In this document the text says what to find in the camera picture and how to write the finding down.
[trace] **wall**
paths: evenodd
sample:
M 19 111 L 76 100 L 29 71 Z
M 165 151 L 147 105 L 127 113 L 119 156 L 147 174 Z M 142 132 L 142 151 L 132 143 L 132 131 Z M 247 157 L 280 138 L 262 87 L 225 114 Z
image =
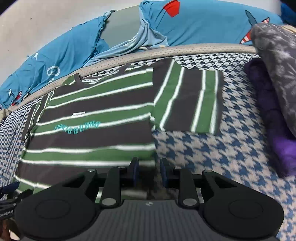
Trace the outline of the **wall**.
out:
M 228 0 L 280 13 L 279 0 Z M 18 0 L 0 16 L 0 84 L 39 48 L 77 24 L 141 0 Z

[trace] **silver bolt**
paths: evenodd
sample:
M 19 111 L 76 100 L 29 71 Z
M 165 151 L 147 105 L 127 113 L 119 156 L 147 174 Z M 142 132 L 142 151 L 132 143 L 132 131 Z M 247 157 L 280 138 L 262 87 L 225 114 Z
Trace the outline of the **silver bolt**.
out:
M 183 204 L 186 206 L 194 206 L 197 204 L 197 201 L 193 198 L 186 198 L 183 200 Z
M 146 202 L 145 203 L 147 206 L 152 206 L 153 205 L 153 202 Z
M 105 205 L 105 206 L 112 206 L 116 203 L 116 200 L 114 198 L 105 198 L 103 201 L 102 201 L 102 204 Z

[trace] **t-shirt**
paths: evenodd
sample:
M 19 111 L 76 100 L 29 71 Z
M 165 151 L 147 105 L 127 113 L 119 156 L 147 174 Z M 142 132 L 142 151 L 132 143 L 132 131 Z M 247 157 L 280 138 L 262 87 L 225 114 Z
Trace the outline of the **t-shirt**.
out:
M 15 175 L 19 190 L 38 192 L 88 168 L 128 166 L 135 156 L 151 169 L 151 130 L 219 130 L 222 86 L 222 72 L 187 69 L 172 58 L 128 64 L 91 84 L 69 77 L 30 110 Z

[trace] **houndstooth bedsheet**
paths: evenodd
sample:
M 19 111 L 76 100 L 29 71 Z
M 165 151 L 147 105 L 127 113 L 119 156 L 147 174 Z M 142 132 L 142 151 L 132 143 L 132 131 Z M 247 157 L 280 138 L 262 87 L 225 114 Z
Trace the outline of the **houndstooth bedsheet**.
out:
M 154 133 L 158 161 L 166 157 L 172 163 L 185 166 L 194 173 L 212 169 L 228 178 L 276 199 L 285 213 L 278 233 L 282 241 L 296 240 L 295 176 L 279 178 L 269 165 L 270 147 L 265 128 L 256 106 L 254 89 L 247 80 L 243 66 L 255 54 L 217 53 L 176 56 L 182 66 L 192 69 L 221 70 L 224 72 L 224 110 L 221 134 L 191 134 L 179 131 Z M 139 61 L 133 65 L 152 64 L 154 60 Z M 90 76 L 103 76 L 119 67 Z M 30 108 L 39 99 L 11 113 L 0 127 L 0 185 L 10 183 L 24 146 L 21 133 Z M 155 177 L 154 198 L 163 198 L 159 175 Z

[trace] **purple cloth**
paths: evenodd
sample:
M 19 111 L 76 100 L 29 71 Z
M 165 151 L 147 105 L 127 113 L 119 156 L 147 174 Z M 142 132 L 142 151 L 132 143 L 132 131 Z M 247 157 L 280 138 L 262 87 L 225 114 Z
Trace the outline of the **purple cloth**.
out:
M 272 157 L 272 164 L 280 177 L 295 175 L 296 138 L 286 124 L 266 66 L 260 58 L 254 58 L 245 64 L 244 70 L 256 89 L 257 104 L 267 138 L 277 155 Z

